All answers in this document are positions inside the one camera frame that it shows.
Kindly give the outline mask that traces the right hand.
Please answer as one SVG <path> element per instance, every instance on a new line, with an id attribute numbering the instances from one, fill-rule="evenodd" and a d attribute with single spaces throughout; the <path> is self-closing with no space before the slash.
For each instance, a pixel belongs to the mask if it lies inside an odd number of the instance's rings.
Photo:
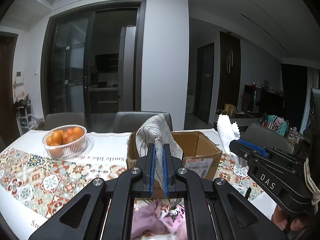
<path id="1" fill-rule="evenodd" d="M 275 224 L 281 231 L 290 225 L 292 231 L 300 231 L 312 221 L 312 217 L 302 216 L 296 217 L 289 223 L 289 219 L 286 213 L 281 209 L 279 205 L 276 205 L 273 215 L 271 216 L 271 222 Z"/>

